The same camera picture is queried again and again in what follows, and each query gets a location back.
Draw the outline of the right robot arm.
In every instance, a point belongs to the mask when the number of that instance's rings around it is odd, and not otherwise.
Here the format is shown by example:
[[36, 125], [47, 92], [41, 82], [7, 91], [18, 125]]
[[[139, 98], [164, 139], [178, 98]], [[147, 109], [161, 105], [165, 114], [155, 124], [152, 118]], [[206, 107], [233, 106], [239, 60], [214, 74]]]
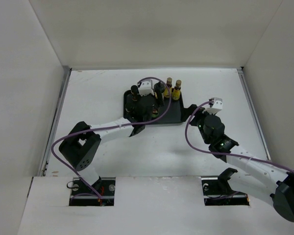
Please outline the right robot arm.
[[294, 222], [294, 170], [261, 160], [228, 137], [225, 125], [216, 115], [221, 101], [208, 101], [208, 108], [193, 105], [187, 126], [198, 128], [208, 145], [207, 154], [231, 165], [218, 176], [220, 192], [244, 192], [272, 206], [284, 219]]

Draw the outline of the red chili sauce bottle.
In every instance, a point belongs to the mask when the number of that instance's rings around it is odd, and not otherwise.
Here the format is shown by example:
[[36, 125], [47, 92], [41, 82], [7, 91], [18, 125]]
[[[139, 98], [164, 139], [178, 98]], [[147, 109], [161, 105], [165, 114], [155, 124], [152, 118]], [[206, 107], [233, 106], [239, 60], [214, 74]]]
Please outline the red chili sauce bottle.
[[156, 105], [153, 105], [152, 107], [152, 119], [156, 119], [159, 116], [159, 107]]

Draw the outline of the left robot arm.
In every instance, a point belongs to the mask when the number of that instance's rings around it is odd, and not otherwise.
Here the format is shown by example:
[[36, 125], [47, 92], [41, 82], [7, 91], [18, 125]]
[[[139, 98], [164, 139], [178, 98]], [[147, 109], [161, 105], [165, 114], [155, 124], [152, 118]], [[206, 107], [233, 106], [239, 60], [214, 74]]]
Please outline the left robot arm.
[[92, 166], [100, 144], [119, 138], [132, 137], [142, 132], [146, 123], [158, 118], [158, 109], [164, 105], [163, 89], [154, 88], [143, 94], [138, 86], [131, 87], [131, 101], [125, 104], [125, 117], [114, 122], [91, 126], [81, 121], [63, 139], [59, 152], [85, 181], [83, 189], [89, 195], [100, 190], [101, 177]]

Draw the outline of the white powder shaker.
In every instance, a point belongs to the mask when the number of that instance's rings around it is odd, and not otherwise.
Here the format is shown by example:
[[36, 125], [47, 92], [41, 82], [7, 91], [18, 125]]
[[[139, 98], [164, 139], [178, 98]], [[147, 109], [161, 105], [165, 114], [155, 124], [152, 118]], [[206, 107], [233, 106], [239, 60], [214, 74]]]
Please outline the white powder shaker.
[[161, 93], [162, 93], [162, 97], [164, 97], [165, 85], [162, 82], [157, 82], [154, 85], [154, 90], [155, 89], [159, 89], [161, 91]]

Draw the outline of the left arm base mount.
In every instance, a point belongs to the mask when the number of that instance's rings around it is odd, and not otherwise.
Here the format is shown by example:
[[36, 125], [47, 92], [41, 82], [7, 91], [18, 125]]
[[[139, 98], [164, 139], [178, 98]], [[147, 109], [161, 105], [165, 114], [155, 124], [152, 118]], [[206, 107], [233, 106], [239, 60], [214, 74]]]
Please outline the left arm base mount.
[[70, 190], [69, 206], [72, 207], [106, 207], [114, 206], [116, 178], [101, 178], [95, 189], [101, 198], [85, 185], [79, 178], [74, 178], [67, 183]]

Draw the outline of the small spice jar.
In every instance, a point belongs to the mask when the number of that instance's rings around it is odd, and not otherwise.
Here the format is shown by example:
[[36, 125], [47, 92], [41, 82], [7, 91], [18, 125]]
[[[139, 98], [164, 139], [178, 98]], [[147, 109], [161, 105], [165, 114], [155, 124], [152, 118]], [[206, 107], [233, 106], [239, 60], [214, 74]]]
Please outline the small spice jar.
[[132, 103], [132, 96], [127, 95], [125, 98], [125, 103], [124, 103], [124, 114], [130, 114], [133, 112], [133, 103]]
[[131, 86], [131, 95], [132, 95], [132, 100], [133, 101], [138, 101], [139, 100], [139, 90], [138, 90], [138, 86], [137, 85], [133, 85]]

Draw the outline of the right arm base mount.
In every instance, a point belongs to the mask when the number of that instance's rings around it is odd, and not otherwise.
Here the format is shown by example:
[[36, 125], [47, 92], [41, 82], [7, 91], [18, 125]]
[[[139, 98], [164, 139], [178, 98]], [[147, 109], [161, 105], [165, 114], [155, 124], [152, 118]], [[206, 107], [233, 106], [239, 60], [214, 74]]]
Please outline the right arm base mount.
[[238, 171], [227, 168], [218, 176], [207, 176], [201, 178], [204, 204], [206, 206], [249, 206], [248, 195], [234, 191], [229, 180]]

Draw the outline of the yellow label bottle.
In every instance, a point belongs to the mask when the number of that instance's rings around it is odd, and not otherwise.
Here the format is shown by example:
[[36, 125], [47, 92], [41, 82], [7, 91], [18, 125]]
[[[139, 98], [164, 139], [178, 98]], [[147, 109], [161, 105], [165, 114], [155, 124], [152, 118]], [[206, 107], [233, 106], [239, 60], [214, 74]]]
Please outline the yellow label bottle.
[[166, 86], [164, 90], [164, 98], [169, 99], [172, 92], [172, 78], [168, 77], [166, 80]]
[[175, 87], [174, 87], [173, 92], [172, 92], [172, 99], [174, 101], [177, 101], [180, 98], [180, 94], [181, 94], [181, 83], [182, 83], [181, 80], [177, 80], [176, 81]]

